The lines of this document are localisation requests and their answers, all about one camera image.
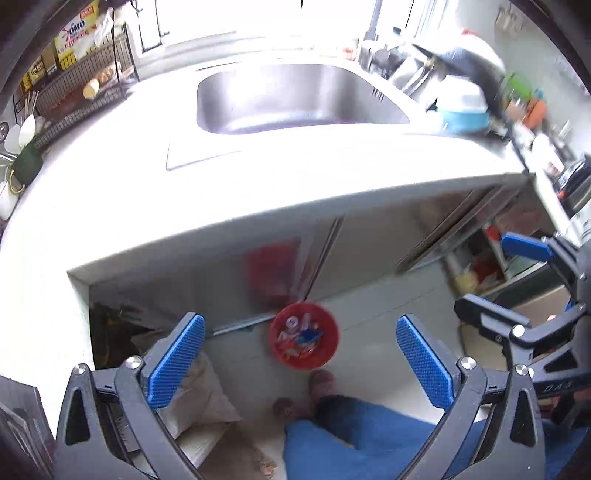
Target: kitchen sink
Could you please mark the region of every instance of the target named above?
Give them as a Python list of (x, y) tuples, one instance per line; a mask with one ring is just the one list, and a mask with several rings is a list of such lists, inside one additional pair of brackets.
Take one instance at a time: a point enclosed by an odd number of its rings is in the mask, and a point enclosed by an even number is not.
[(197, 124), (214, 134), (407, 123), (405, 113), (371, 83), (332, 64), (242, 64), (208, 76), (197, 87)]

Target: metal screw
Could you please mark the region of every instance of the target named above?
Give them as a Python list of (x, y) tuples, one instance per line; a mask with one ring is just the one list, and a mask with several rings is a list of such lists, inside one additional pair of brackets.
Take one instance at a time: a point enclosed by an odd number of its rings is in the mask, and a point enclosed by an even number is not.
[(135, 370), (136, 368), (138, 368), (140, 365), (142, 364), (142, 358), (140, 356), (134, 355), (134, 356), (130, 356), (126, 361), (125, 361), (125, 366), (127, 368), (130, 368), (132, 370)]
[(471, 356), (464, 356), (460, 360), (460, 365), (466, 370), (474, 370), (477, 363)]
[(74, 368), (72, 369), (72, 373), (74, 373), (74, 375), (82, 375), (84, 372), (86, 372), (86, 365), (85, 364), (75, 365)]
[(523, 377), (530, 373), (530, 371), (528, 370), (528, 368), (525, 365), (516, 365), (515, 371), (517, 372), (518, 375), (522, 375)]
[(511, 330), (511, 333), (513, 333), (513, 336), (516, 336), (517, 338), (522, 337), (525, 333), (525, 327), (523, 325), (515, 325)]

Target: white mug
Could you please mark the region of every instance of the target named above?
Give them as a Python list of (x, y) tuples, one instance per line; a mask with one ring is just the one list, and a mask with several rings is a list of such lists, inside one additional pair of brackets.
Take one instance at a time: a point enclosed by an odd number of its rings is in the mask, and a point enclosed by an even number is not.
[(14, 195), (7, 181), (0, 181), (0, 218), (8, 220), (17, 204), (18, 195)]

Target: blue jeans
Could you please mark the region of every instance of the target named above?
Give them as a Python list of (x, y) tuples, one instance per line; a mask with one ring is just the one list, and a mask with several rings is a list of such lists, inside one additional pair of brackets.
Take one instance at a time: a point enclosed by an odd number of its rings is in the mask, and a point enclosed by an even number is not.
[[(484, 424), (473, 425), (446, 476), (467, 466)], [(314, 423), (299, 420), (285, 430), (288, 480), (394, 480), (433, 429), (430, 423), (356, 398), (322, 398)], [(564, 435), (545, 423), (547, 480), (560, 472), (586, 433), (577, 429)]]

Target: blue container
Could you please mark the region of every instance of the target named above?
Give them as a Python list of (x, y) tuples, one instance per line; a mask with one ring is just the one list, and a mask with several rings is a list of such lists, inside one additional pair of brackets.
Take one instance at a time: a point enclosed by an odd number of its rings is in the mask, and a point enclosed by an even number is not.
[(484, 113), (462, 113), (450, 112), (449, 110), (438, 110), (447, 124), (447, 129), (455, 134), (474, 133), (488, 127), (491, 117), (488, 112)]

